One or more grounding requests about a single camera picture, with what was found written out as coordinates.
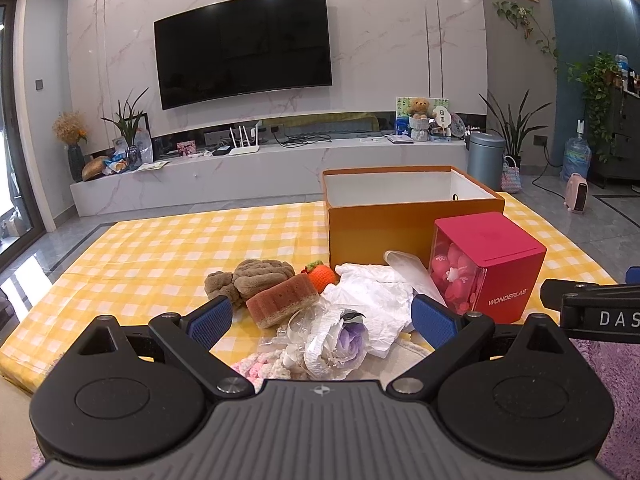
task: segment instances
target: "blue gripper pad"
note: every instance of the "blue gripper pad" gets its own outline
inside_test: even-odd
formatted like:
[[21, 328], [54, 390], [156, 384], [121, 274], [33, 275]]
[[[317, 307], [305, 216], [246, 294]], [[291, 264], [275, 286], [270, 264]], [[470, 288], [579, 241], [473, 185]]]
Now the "blue gripper pad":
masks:
[[411, 303], [414, 328], [435, 349], [462, 329], [462, 318], [428, 296], [418, 294]]
[[183, 316], [180, 320], [180, 328], [191, 339], [200, 343], [207, 350], [211, 350], [213, 345], [231, 328], [233, 315], [233, 307], [229, 298], [217, 296], [190, 314]]
[[629, 267], [625, 274], [625, 283], [627, 285], [640, 284], [640, 267]]

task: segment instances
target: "crocheted strawberry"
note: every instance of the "crocheted strawberry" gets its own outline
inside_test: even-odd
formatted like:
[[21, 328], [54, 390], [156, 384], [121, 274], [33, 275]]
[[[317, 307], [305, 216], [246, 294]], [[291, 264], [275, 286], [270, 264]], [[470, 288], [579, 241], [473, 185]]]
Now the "crocheted strawberry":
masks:
[[322, 263], [322, 260], [318, 260], [311, 264], [308, 264], [302, 272], [306, 272], [313, 283], [314, 288], [318, 291], [318, 294], [322, 294], [324, 288], [333, 283], [338, 283], [338, 276], [331, 270], [331, 267]]

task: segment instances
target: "tile floor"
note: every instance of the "tile floor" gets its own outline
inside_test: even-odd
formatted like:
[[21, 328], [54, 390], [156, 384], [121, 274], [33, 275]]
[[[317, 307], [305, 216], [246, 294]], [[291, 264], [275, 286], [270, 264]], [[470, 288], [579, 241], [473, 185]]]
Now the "tile floor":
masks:
[[[623, 283], [626, 270], [640, 265], [640, 194], [633, 192], [630, 185], [607, 186], [607, 189], [591, 186], [586, 212], [578, 215], [568, 212], [559, 196], [535, 187], [534, 178], [522, 177], [523, 190], [517, 199], [564, 233], [617, 282]], [[538, 184], [561, 194], [564, 191], [564, 183], [556, 176], [544, 176]], [[15, 309], [15, 315], [0, 327], [0, 344], [73, 261], [116, 222], [317, 200], [322, 200], [322, 195], [209, 202], [73, 218], [57, 231], [45, 234], [0, 273], [0, 287]]]

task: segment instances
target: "yellow checkered tablecloth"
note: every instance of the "yellow checkered tablecloth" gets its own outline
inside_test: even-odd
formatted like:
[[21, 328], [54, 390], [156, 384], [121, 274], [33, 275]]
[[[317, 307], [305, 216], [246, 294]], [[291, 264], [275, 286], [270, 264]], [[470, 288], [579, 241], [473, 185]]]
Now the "yellow checkered tablecloth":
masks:
[[[505, 215], [547, 247], [526, 315], [542, 312], [547, 278], [614, 283], [548, 222], [509, 195]], [[187, 314], [206, 302], [204, 278], [246, 258], [275, 258], [302, 269], [328, 259], [322, 202], [233, 209], [120, 222], [91, 245], [31, 309], [0, 348], [0, 370], [33, 391], [51, 364], [98, 314], [122, 325], [146, 324], [163, 312]], [[558, 320], [557, 313], [546, 311]], [[212, 352], [232, 364], [262, 336], [245, 309]]]

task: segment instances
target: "white marble tv cabinet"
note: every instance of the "white marble tv cabinet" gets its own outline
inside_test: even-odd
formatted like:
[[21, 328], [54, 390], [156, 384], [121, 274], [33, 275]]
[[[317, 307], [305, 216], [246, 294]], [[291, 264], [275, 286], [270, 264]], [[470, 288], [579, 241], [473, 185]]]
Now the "white marble tv cabinet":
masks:
[[172, 158], [164, 168], [71, 185], [80, 216], [153, 207], [322, 192], [323, 170], [445, 164], [466, 170], [461, 140], [392, 144], [338, 139], [298, 148], [277, 144], [257, 153]]

